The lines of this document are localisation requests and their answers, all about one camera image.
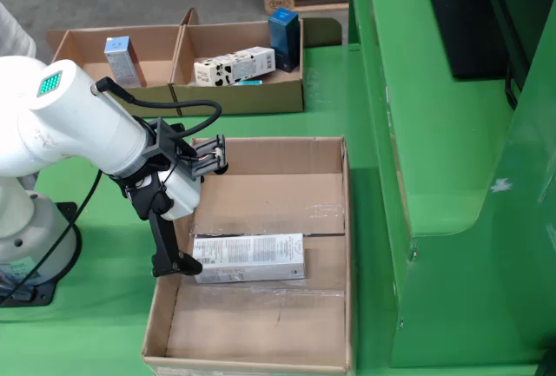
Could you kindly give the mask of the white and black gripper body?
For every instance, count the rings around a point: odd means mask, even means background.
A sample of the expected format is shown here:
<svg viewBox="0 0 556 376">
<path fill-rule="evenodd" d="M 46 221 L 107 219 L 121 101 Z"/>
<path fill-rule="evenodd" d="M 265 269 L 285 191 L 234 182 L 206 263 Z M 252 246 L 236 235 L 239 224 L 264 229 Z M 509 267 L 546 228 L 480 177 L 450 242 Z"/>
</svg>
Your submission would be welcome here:
<svg viewBox="0 0 556 376">
<path fill-rule="evenodd" d="M 160 215 L 165 221 L 174 221 L 191 215 L 201 199 L 201 181 L 192 180 L 177 166 L 165 171 L 128 178 L 111 177 L 120 187 L 141 220 L 150 213 Z"/>
</svg>

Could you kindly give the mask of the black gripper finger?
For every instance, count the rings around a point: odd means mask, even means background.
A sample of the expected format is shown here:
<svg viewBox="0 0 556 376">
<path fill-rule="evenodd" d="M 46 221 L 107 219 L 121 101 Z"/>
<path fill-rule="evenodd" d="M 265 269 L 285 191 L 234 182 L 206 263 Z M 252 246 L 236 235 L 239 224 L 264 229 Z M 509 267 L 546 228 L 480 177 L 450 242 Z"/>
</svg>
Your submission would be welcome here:
<svg viewBox="0 0 556 376">
<path fill-rule="evenodd" d="M 156 252 L 152 256 L 153 276 L 159 278 L 171 274 L 200 274 L 202 264 L 178 247 L 174 224 L 156 213 L 149 213 L 148 219 L 156 244 Z"/>
</svg>

